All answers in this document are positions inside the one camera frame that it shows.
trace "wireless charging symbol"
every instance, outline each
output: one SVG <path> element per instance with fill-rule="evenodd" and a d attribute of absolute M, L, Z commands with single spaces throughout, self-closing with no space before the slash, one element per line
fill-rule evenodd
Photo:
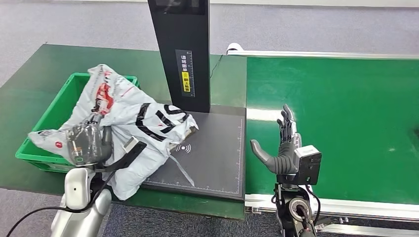
<path fill-rule="evenodd" d="M 186 153 L 189 153 L 189 152 L 191 152 L 191 149 L 192 149 L 191 144 L 188 144 L 188 145 L 178 145 L 175 150 L 177 152 L 178 151 L 185 151 Z"/>

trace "black vertical pillar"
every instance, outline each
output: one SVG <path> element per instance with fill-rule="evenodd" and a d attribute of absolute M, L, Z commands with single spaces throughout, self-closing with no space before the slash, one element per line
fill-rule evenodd
<path fill-rule="evenodd" d="M 210 111 L 209 0 L 148 0 L 173 105 Z"/>

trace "robotic arm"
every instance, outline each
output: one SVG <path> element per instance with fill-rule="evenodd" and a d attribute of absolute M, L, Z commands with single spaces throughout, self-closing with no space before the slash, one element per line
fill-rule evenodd
<path fill-rule="evenodd" d="M 277 219 L 285 237 L 315 237 L 309 203 L 308 185 L 316 185 L 322 154 L 314 146 L 301 146 L 293 112 L 285 104 L 278 119 L 280 145 L 278 155 L 273 157 L 264 151 L 256 140 L 251 140 L 251 149 L 256 157 L 277 177 L 272 201 L 277 206 Z"/>
<path fill-rule="evenodd" d="M 98 124 L 102 115 L 93 113 L 84 123 L 73 126 L 67 132 L 70 159 L 76 168 L 65 177 L 64 195 L 60 206 L 43 207 L 26 214 L 9 231 L 13 230 L 29 215 L 53 209 L 57 214 L 51 225 L 52 237 L 96 237 L 103 217 L 109 210 L 112 196 L 106 184 L 118 169 L 129 167 L 147 146 L 135 137 L 124 145 L 125 155 L 110 166 L 104 166 L 113 152 L 112 129 L 103 128 L 101 135 Z M 101 173 L 109 174 L 103 181 Z"/>

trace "yellow label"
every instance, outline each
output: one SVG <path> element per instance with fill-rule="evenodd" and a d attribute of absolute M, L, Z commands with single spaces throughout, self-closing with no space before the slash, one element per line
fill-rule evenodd
<path fill-rule="evenodd" d="M 182 72 L 183 91 L 191 92 L 189 85 L 189 72 Z"/>

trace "sticker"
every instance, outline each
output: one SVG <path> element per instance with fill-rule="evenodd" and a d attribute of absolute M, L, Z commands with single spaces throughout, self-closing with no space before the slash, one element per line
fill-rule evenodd
<path fill-rule="evenodd" d="M 61 142 L 55 142 L 55 146 L 58 148 L 62 148 L 63 144 Z"/>
<path fill-rule="evenodd" d="M 176 49 L 175 52 L 182 96 L 195 97 L 192 51 Z"/>
<path fill-rule="evenodd" d="M 183 91 L 191 92 L 189 84 L 189 72 L 182 72 Z"/>

